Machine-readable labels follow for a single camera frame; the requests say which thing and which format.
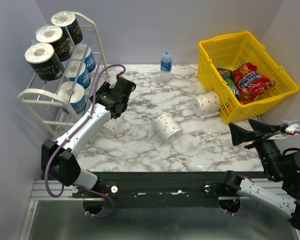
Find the black roll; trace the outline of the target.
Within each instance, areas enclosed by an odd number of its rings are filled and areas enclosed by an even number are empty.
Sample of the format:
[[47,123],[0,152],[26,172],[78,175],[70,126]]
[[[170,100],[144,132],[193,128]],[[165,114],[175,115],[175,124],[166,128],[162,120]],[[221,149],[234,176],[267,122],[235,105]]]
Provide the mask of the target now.
[[72,39],[74,45],[78,45],[83,40],[81,27],[76,15],[70,11],[61,11],[51,17],[51,23],[61,27],[67,39]]
[[25,54],[25,60],[43,81],[54,81],[64,73],[64,66],[49,43],[38,42],[30,46]]
[[59,26],[45,25],[35,32],[36,40],[40,43],[52,45],[61,62],[71,57],[71,47]]

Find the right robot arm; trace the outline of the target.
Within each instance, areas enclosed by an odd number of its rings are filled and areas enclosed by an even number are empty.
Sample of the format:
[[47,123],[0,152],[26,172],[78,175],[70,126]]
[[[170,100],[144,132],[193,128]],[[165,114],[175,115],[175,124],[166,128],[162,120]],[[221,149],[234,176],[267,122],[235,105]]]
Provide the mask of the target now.
[[220,183],[220,191],[231,196],[238,194],[280,210],[288,217],[290,225],[300,231],[300,148],[280,151],[275,141],[300,134],[298,120],[283,120],[271,125],[249,119],[252,130],[229,123],[233,146],[246,143],[245,149],[256,149],[268,180],[282,183],[291,199],[280,197],[258,186],[246,176],[228,170]]

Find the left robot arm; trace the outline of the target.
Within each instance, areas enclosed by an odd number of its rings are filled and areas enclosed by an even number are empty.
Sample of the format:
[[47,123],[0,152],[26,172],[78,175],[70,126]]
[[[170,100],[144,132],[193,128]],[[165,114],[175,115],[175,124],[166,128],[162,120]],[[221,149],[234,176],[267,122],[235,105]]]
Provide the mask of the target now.
[[80,167],[77,156],[82,147],[100,128],[111,119],[117,119],[128,107],[131,93],[136,84],[119,76],[114,87],[108,82],[91,97],[91,106],[86,114],[57,140],[47,139],[41,146],[41,169],[44,184],[51,192],[48,179],[53,178],[65,187],[79,186],[91,198],[101,191],[98,176]]

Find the blue sea monsters roll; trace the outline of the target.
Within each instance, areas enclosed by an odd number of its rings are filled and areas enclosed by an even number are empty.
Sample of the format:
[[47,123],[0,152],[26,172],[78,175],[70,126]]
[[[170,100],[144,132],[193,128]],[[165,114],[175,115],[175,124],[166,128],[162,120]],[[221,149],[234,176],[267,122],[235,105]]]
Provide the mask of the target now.
[[76,45],[76,47],[72,51],[72,59],[73,60],[84,59],[84,63],[89,73],[93,72],[96,68],[96,61],[93,52],[91,48],[87,46],[87,44],[80,43]]

